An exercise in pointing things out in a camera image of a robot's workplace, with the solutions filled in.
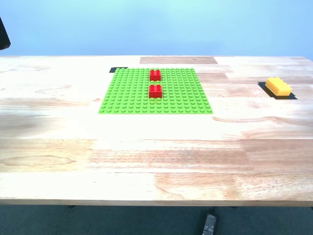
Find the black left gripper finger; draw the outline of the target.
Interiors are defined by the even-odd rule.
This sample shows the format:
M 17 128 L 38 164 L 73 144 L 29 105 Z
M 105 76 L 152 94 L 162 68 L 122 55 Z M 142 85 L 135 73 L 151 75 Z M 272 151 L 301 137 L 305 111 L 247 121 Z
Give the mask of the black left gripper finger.
M 10 39 L 6 32 L 5 26 L 0 18 L 0 50 L 7 49 L 11 46 Z

